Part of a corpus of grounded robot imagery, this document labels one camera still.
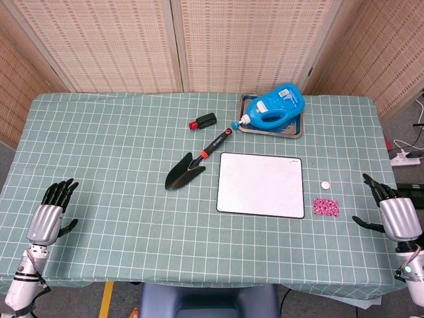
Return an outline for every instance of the blue detergent bottle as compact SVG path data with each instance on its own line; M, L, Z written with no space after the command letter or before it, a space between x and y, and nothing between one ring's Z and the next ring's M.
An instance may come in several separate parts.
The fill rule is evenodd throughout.
M233 128L252 124L264 131L274 129L298 116L305 108L305 100L295 84L286 83L269 93L253 99L240 121Z

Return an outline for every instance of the table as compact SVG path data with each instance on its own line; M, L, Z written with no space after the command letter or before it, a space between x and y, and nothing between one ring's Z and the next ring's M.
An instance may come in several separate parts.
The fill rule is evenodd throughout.
M1 194L2 291L28 246L27 228L43 193L68 178L80 185L62 224L79 223L50 247L44 276L52 285L281 283L355 299L404 288L393 278L394 244L351 219L380 222L362 173L395 183L368 98L306 96L303 137L236 132L202 162L202 175L179 191L164 189L167 173L185 153L199 152L230 125L239 99L234 93L39 95ZM212 111L215 126L187 128ZM223 151L301 158L305 218L217 212ZM330 181L330 190L321 189L321 181ZM314 215L316 197L338 200L340 217Z

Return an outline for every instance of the robotic hand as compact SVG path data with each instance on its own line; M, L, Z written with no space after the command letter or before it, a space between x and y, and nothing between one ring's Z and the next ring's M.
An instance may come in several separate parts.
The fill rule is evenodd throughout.
M371 188L383 224L367 223L357 216L352 219L360 227L385 233L397 242L395 252L401 265L396 270L395 279L406 282L412 300L424 307L424 234L412 201L398 197L392 188L379 184L369 175L363 176Z
M47 189L41 205L35 210L26 235L31 245L22 255L5 300L15 314L0 314L0 318L36 317L32 312L35 299L50 292L50 287L41 276L48 258L47 246L56 242L58 237L69 233L78 222L73 219L67 227L60 228L72 192L78 187L78 183L73 184L73 181L74 179L69 179L52 184ZM43 290L36 295L38 282Z

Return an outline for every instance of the white board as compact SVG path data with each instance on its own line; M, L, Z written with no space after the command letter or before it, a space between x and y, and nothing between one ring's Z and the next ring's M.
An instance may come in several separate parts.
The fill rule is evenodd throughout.
M303 218L301 160L222 153L217 210Z

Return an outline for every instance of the pink cloth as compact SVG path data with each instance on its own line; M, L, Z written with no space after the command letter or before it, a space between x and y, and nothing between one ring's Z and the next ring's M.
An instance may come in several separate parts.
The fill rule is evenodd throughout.
M325 215L326 217L338 217L339 202L328 199L314 199L313 212L318 215Z

